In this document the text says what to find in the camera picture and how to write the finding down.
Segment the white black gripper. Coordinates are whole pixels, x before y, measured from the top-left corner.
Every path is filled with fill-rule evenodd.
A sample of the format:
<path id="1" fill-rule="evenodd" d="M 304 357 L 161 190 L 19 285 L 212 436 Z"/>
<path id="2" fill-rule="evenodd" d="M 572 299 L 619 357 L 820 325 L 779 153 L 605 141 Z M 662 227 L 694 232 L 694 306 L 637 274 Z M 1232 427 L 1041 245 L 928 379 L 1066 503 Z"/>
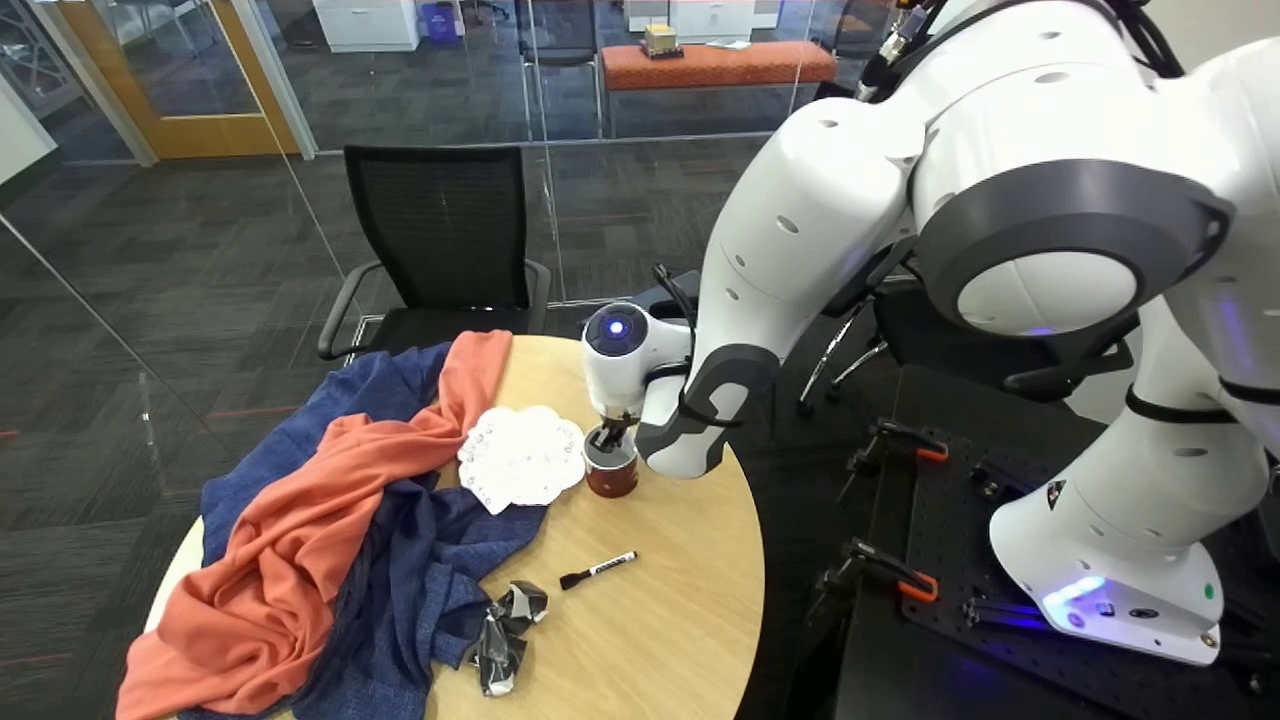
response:
<path id="1" fill-rule="evenodd" d="M 605 421 L 594 427 L 593 444 L 606 450 L 617 441 L 619 452 L 637 452 L 637 427 L 630 424 L 640 421 L 644 391 L 640 390 L 617 391 L 617 390 L 593 385 L 587 402 L 593 402 L 594 417 Z"/>

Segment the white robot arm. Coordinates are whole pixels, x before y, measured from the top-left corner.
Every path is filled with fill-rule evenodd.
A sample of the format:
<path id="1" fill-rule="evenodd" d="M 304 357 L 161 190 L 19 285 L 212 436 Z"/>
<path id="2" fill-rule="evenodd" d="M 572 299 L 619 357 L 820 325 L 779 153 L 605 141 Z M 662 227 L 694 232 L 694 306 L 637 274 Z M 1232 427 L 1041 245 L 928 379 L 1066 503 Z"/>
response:
<path id="1" fill-rule="evenodd" d="M 648 469 L 703 477 L 802 328 L 901 260 L 984 338 L 1139 320 L 1122 414 L 988 544 L 1057 634 L 1210 663 L 1202 539 L 1280 457 L 1280 40 L 1178 72 L 1121 0 L 907 0 L 859 88 L 750 158 L 694 317 L 585 325 L 587 402 Z"/>

